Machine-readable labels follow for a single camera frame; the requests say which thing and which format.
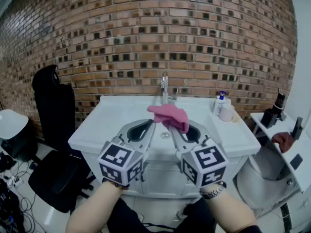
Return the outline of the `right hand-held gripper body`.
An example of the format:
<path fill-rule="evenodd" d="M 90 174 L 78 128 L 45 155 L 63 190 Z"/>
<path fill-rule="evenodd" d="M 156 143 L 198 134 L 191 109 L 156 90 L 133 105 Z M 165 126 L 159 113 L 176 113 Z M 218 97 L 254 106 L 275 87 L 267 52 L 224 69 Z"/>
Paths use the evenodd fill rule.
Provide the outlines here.
<path fill-rule="evenodd" d="M 197 188 L 221 181 L 229 161 L 217 143 L 206 134 L 197 140 L 181 137 L 180 167 L 187 179 Z"/>

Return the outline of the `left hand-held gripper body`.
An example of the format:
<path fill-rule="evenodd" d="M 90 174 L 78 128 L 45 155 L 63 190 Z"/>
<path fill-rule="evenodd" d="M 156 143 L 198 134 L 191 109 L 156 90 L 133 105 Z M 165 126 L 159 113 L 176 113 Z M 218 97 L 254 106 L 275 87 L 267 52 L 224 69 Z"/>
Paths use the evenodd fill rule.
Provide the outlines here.
<path fill-rule="evenodd" d="M 124 144 L 119 137 L 105 142 L 97 158 L 104 178 L 121 186 L 127 186 L 144 170 L 148 154 Z"/>

